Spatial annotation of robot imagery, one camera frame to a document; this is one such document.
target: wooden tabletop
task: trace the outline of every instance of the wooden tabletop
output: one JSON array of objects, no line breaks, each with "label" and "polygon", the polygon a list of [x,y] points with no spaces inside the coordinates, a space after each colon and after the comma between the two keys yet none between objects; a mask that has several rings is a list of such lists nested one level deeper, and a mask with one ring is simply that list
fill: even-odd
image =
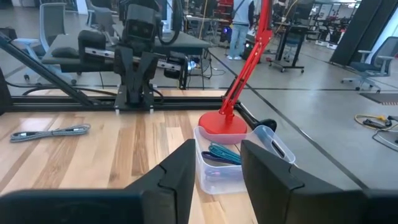
[{"label": "wooden tabletop", "polygon": [[[223,91],[165,90],[172,96],[220,96]],[[59,91],[35,95],[61,95]],[[205,111],[149,113],[6,113],[0,116],[0,191],[18,189],[123,188],[148,172],[185,140]],[[83,136],[10,143],[18,131],[91,124]],[[190,223],[257,223],[247,193],[208,195],[198,179]]]}]

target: red equipment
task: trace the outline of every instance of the red equipment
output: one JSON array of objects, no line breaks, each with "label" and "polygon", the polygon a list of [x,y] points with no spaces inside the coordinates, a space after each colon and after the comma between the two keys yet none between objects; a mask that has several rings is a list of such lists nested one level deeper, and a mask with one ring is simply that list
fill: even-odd
[{"label": "red equipment", "polygon": [[245,134],[248,130],[246,122],[234,115],[234,105],[272,37],[271,13],[272,0],[262,0],[255,45],[249,58],[223,96],[221,109],[205,113],[199,119],[199,126],[202,126],[208,134]]}]

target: usb cable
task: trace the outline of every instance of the usb cable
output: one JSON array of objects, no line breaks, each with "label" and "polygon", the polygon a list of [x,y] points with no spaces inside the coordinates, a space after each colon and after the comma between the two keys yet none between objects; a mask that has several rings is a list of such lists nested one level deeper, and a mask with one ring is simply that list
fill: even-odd
[{"label": "usb cable", "polygon": [[52,136],[74,136],[86,134],[91,128],[89,124],[79,124],[64,129],[53,131],[23,131],[11,135],[10,142],[23,142]]}]

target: concrete floor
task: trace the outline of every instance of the concrete floor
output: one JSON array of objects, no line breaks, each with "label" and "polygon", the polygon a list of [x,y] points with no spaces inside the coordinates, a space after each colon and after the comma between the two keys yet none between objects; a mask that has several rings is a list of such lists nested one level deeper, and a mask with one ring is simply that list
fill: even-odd
[{"label": "concrete floor", "polygon": [[[85,16],[66,15],[66,31],[79,33],[85,27]],[[0,10],[0,27],[11,26],[19,37],[38,38],[39,12],[37,9]],[[213,67],[219,70],[206,88],[227,88],[244,61],[225,58],[225,49],[213,48]],[[342,189],[375,188],[398,189],[398,152],[392,151],[371,139],[374,131],[354,122],[355,114],[396,114],[395,106],[381,106],[354,91],[353,83],[341,84],[344,77],[355,74],[326,63],[332,52],[305,43],[300,54],[300,70],[280,73],[277,67],[259,64],[240,97],[257,119],[272,118],[278,122],[277,134],[294,152],[297,165],[303,170]],[[25,67],[0,50],[0,67],[7,81],[26,85]],[[120,82],[118,75],[103,72],[103,82],[112,88]],[[77,78],[78,85],[101,85],[99,73],[84,73]],[[375,78],[382,92],[397,92],[397,75]],[[164,78],[158,72],[153,80],[158,86],[176,86],[175,80]],[[192,77],[191,88],[202,86],[200,77]],[[10,88],[14,95],[25,90]]]}]

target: clear plastic container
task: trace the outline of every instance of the clear plastic container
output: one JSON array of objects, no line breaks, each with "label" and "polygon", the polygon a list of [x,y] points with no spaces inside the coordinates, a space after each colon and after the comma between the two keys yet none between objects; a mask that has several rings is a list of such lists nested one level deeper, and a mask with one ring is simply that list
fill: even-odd
[{"label": "clear plastic container", "polygon": [[267,126],[258,126],[253,132],[247,134],[208,134],[203,127],[196,127],[193,131],[196,140],[196,170],[200,180],[201,189],[208,194],[230,194],[245,192],[242,167],[210,161],[201,156],[202,151],[208,151],[212,139],[224,142],[224,146],[239,154],[242,139],[250,140],[265,150],[275,154],[281,159],[294,163],[295,156],[278,136]]}]

